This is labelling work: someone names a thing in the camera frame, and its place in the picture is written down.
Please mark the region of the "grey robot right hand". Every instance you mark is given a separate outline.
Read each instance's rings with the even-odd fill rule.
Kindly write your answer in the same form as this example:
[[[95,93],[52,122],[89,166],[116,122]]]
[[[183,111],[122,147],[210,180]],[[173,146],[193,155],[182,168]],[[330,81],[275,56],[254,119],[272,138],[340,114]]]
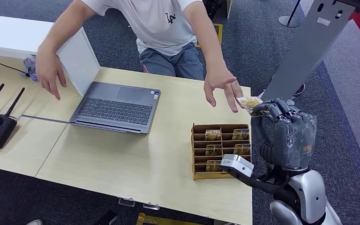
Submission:
[[[250,114],[259,154],[267,163],[289,171],[308,168],[315,143],[316,116],[288,105],[281,98],[261,102]],[[264,129],[263,116],[274,122],[272,141]]]

